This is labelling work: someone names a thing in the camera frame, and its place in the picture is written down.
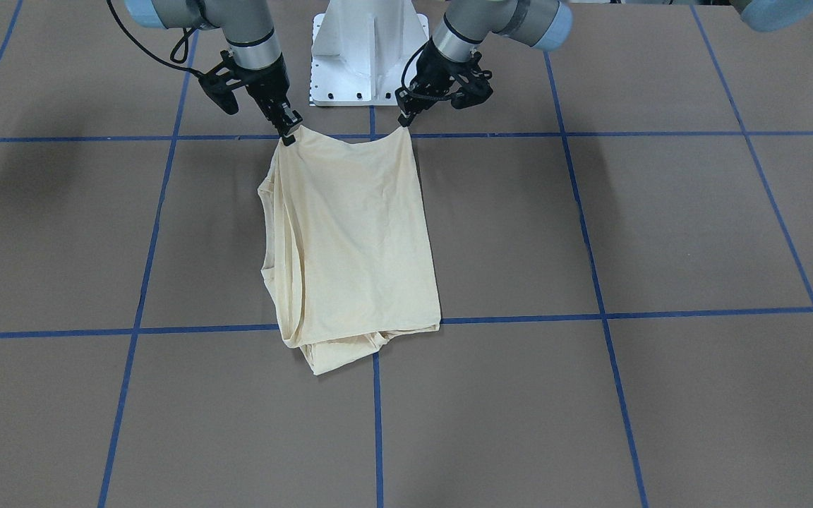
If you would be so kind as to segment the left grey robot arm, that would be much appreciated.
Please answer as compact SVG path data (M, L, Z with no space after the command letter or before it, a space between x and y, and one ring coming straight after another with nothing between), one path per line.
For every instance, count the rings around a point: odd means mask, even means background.
M478 50L487 36L551 52L567 41L573 22L570 6L562 1L452 1L404 65L395 91L398 123L408 128L439 102L459 110L490 99L493 74L481 68Z

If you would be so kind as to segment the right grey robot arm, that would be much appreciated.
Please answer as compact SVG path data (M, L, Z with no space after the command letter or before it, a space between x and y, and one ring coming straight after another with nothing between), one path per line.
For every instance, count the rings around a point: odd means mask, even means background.
M294 129L303 119L287 97L290 81L275 23L265 1L126 1L132 19L142 27L180 29L178 47L187 48L196 31L219 30L228 48L220 52L222 60L208 71L185 64L186 58L172 55L165 61L152 54L125 25L125 36L150 58L174 70L197 78L201 90L223 112L239 112L235 92L245 89L277 130L283 145L296 142Z

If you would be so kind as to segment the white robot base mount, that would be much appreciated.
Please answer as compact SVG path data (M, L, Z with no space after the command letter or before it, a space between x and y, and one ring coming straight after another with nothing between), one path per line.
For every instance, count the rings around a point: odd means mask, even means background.
M317 107L397 106L409 60L430 36L411 1L330 1L312 22L309 101Z

